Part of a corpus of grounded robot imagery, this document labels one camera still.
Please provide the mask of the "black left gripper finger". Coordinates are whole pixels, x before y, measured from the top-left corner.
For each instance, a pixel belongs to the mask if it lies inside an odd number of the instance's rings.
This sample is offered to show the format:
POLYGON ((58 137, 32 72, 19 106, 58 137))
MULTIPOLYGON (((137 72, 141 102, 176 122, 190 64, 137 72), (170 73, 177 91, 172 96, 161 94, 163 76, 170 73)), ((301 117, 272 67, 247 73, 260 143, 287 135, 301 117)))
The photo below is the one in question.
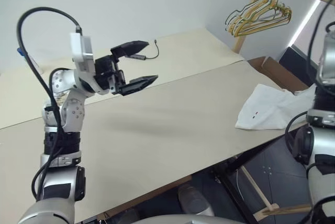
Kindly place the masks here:
POLYGON ((158 77, 158 75, 149 75, 130 80, 128 84, 119 88, 119 94, 127 96, 139 92, 151 85, 158 77))
POLYGON ((139 52, 149 45, 146 41, 131 41, 120 44, 116 47, 110 49, 112 55, 119 59, 121 57, 126 57, 136 60, 145 60, 147 57, 145 55, 140 55, 139 52))

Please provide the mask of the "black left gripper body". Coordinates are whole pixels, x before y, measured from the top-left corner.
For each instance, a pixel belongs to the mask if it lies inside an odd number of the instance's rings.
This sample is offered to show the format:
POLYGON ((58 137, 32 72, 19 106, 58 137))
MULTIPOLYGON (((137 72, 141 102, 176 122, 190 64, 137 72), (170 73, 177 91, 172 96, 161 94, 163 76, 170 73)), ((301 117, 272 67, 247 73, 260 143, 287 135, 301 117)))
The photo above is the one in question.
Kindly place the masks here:
POLYGON ((118 58, 107 55, 95 61, 95 77, 97 84, 103 89, 111 90, 111 93, 120 94, 121 88, 126 85, 123 70, 118 67, 118 58))

